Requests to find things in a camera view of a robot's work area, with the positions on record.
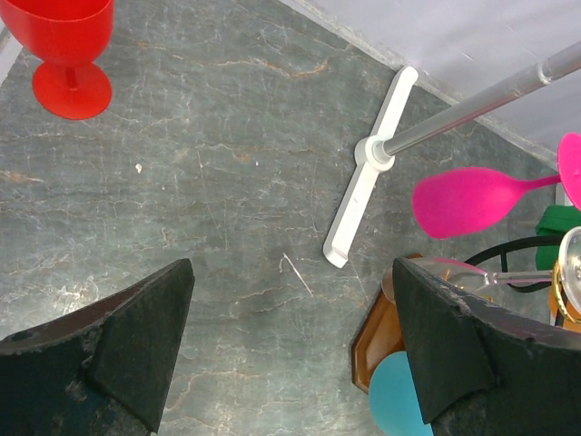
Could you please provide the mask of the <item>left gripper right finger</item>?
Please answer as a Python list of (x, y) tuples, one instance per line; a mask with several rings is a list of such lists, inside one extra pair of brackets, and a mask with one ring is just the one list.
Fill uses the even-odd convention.
[(392, 264), (424, 422), (437, 435), (577, 435), (580, 335)]

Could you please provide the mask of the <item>pink wine glass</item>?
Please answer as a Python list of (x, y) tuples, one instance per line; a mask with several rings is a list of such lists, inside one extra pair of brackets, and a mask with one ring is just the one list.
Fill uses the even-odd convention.
[(414, 217), (419, 227), (435, 239), (477, 233), (501, 221), (526, 193), (557, 183), (579, 208), (579, 134), (562, 137), (556, 164), (556, 175), (535, 180), (517, 179), (486, 167), (463, 167), (432, 175), (414, 188)]

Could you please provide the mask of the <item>red wine glass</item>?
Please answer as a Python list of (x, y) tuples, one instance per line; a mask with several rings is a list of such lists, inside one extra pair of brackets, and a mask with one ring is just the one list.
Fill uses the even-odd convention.
[(78, 121), (96, 117), (109, 105), (110, 81), (94, 61), (110, 41), (114, 6), (113, 0), (1, 3), (8, 30), (42, 60), (32, 88), (48, 112)]

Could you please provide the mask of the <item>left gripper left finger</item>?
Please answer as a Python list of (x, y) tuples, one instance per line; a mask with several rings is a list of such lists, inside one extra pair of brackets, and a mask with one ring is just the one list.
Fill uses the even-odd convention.
[(195, 279), (180, 259), (1, 341), (4, 435), (158, 432)]

